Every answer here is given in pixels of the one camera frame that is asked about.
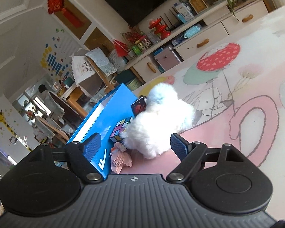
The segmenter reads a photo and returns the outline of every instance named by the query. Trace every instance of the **blue carton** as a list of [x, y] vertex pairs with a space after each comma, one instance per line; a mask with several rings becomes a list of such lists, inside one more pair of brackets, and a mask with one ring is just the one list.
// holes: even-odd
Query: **blue carton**
[[113, 142], [110, 140], [110, 135], [117, 122], [134, 116], [131, 104], [136, 99], [136, 96], [124, 84], [119, 85], [95, 105], [68, 141], [68, 143], [72, 141], [84, 142], [92, 134], [100, 134], [101, 146], [90, 163], [104, 179], [111, 172], [110, 152]]

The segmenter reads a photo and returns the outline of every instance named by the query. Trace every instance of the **golden picture frame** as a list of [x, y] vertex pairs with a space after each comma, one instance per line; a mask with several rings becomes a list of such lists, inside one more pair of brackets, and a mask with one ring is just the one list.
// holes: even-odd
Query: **golden picture frame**
[[204, 0], [189, 0], [189, 3], [195, 10], [197, 14], [201, 13], [205, 9], [208, 8], [207, 4], [204, 2]]

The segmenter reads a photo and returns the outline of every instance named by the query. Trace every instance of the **pink textured toy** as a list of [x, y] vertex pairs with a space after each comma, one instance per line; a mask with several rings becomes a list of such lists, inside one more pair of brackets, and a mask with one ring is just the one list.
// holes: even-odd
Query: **pink textured toy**
[[111, 149], [111, 170], [117, 174], [120, 173], [122, 167], [132, 166], [131, 156], [125, 152], [125, 146], [119, 142], [114, 144]]

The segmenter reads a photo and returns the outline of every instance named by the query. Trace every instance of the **white fur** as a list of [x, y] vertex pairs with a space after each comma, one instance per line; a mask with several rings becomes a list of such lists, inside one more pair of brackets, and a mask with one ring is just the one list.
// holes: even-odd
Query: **white fur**
[[160, 83], [150, 91], [146, 111], [138, 114], [121, 137], [127, 148], [152, 159], [169, 150], [171, 135], [191, 128], [193, 118], [193, 107], [178, 99], [171, 85]]

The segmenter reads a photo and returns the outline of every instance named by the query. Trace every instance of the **giraffe wall sticker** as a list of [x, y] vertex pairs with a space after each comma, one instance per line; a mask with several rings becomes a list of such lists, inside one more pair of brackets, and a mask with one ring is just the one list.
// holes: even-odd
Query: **giraffe wall sticker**
[[8, 124], [8, 121], [5, 119], [4, 113], [2, 110], [0, 111], [0, 122], [4, 124], [4, 126], [8, 129], [8, 131], [12, 134], [12, 137], [10, 139], [11, 143], [16, 143], [17, 140], [23, 144], [23, 146], [29, 150], [32, 151], [32, 149], [26, 144], [23, 143], [23, 140], [17, 135], [17, 133], [14, 131], [14, 129]]

